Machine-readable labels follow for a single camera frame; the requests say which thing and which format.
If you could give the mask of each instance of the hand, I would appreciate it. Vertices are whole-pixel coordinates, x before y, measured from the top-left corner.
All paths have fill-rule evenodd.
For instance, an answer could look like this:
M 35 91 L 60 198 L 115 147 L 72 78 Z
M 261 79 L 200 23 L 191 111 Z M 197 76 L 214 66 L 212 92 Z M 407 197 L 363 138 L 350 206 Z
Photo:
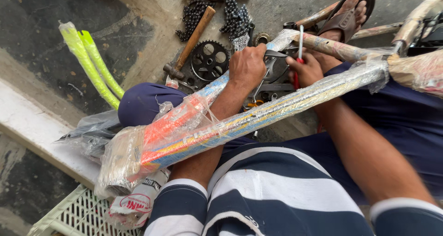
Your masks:
M 229 61 L 229 81 L 251 92 L 266 74 L 265 52 L 266 45 L 263 43 L 235 52 Z
M 323 78 L 322 68 L 320 63 L 310 53 L 303 53 L 302 58 L 305 64 L 298 63 L 294 58 L 287 57 L 286 63 L 289 65 L 291 71 L 289 72 L 290 81 L 294 81 L 294 72 L 297 72 L 299 77 L 300 87 L 305 88 L 312 85 Z

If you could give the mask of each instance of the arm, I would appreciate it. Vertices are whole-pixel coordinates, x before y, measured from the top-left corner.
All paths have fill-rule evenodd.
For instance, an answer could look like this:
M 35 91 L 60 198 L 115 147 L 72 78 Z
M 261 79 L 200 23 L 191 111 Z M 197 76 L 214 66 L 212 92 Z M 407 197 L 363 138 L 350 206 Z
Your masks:
M 266 46 L 260 44 L 256 48 L 246 47 L 243 51 L 237 51 L 231 57 L 230 80 L 211 106 L 211 111 L 218 120 L 237 114 L 248 94 L 258 86 L 265 74 L 265 51 Z M 220 145 L 176 163 L 169 180 L 191 179 L 207 188 L 222 150 L 223 145 Z
M 319 63 L 305 54 L 306 64 L 287 59 L 299 75 L 300 85 L 323 78 Z M 435 204 L 417 172 L 383 136 L 361 119 L 340 98 L 315 108 L 331 136 L 343 165 L 371 204 L 394 197 L 407 197 Z

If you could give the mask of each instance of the hammer head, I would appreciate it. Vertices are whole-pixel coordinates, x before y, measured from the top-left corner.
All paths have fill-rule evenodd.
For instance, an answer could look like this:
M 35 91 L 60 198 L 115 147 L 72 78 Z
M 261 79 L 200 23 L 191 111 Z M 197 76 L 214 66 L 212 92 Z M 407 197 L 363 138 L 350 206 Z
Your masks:
M 185 78 L 185 74 L 177 71 L 169 63 L 166 63 L 166 65 L 163 67 L 163 71 L 167 72 L 169 74 L 169 76 L 171 76 L 172 79 L 176 78 L 176 79 L 182 80 Z

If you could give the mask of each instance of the neon yellow tube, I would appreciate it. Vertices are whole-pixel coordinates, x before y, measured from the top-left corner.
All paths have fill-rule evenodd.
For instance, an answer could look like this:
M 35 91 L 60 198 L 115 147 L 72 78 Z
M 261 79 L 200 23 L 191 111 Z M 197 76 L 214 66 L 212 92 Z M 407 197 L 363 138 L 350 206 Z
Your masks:
M 91 34 L 89 34 L 89 32 L 85 30 L 81 31 L 83 35 L 80 33 L 80 31 L 78 31 L 77 33 L 81 41 L 83 42 L 83 45 L 85 46 L 86 51 L 89 54 L 89 57 L 92 59 L 98 71 L 102 75 L 103 80 L 113 91 L 113 93 L 117 95 L 119 99 L 121 99 L 125 91 L 123 91 L 123 89 L 119 86 L 117 81 L 115 81 L 114 77 L 111 75 L 108 68 L 106 67 L 106 64 L 103 61 L 102 57 L 100 56 L 100 53 L 98 52 L 97 46 L 94 43 Z
M 100 93 L 100 96 L 104 98 L 110 106 L 117 110 L 120 101 L 114 96 L 114 94 L 112 94 L 101 76 L 98 74 L 94 63 L 92 63 L 91 58 L 89 58 L 89 55 L 86 52 L 83 42 L 77 34 L 74 24 L 72 22 L 60 24 L 58 29 L 62 33 L 69 50 L 75 55 L 75 57 L 77 57 L 78 62 L 85 70 L 88 78 L 91 80 L 98 93 Z

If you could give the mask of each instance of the person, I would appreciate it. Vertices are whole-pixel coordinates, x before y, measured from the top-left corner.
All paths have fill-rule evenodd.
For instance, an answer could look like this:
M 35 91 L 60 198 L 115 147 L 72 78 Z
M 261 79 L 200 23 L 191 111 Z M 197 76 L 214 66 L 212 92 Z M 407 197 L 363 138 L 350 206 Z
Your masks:
M 348 0 L 341 12 L 357 1 Z M 361 3 L 355 9 L 355 30 L 364 18 Z M 342 34 L 332 29 L 321 36 L 339 41 Z M 230 80 L 211 107 L 219 120 L 235 115 L 263 78 L 265 51 L 259 45 L 231 57 Z M 305 52 L 303 59 L 305 64 L 287 58 L 302 87 L 350 67 L 317 53 Z M 327 133 L 282 143 L 241 138 L 176 163 L 155 199 L 145 235 L 374 235 L 354 201 L 352 185 L 372 205 L 376 235 L 440 235 L 443 210 L 401 152 L 408 156 L 418 149 L 411 159 L 415 168 L 427 171 L 432 178 L 422 177 L 441 187 L 442 170 L 425 170 L 420 163 L 433 157 L 441 166 L 434 154 L 442 152 L 441 119 L 435 119 L 435 110 L 443 110 L 441 102 L 392 80 L 374 96 L 366 92 L 355 90 L 314 107 Z M 120 122 L 149 124 L 158 112 L 153 104 L 171 101 L 176 106 L 184 96 L 160 85 L 134 86 L 121 101 Z M 421 110 L 409 113 L 408 105 Z M 435 145 L 439 148 L 429 149 Z

